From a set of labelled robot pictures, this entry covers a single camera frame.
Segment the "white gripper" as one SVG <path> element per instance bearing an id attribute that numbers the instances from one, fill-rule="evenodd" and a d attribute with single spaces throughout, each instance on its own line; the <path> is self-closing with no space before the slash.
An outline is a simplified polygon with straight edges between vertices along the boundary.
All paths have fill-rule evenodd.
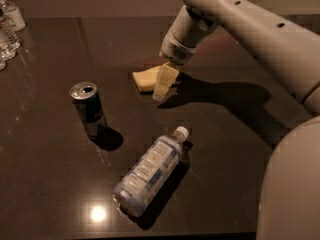
<path id="1" fill-rule="evenodd" d="M 179 74 L 177 66 L 185 65 L 195 54 L 197 48 L 197 43 L 193 40 L 190 29 L 186 31 L 169 29 L 162 41 L 159 52 L 159 55 L 169 62 L 164 63 L 157 74 L 157 81 L 152 95 L 155 101 L 162 101 L 166 97 Z"/>

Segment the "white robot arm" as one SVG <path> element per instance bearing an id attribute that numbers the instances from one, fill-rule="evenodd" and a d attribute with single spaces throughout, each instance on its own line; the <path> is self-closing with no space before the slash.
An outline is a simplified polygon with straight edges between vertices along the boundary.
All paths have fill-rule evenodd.
<path id="1" fill-rule="evenodd" d="M 280 95 L 310 119 L 269 137 L 256 240 L 320 240 L 320 38 L 247 0 L 183 0 L 160 55 L 186 64 L 201 41 L 223 27 L 266 70 Z"/>

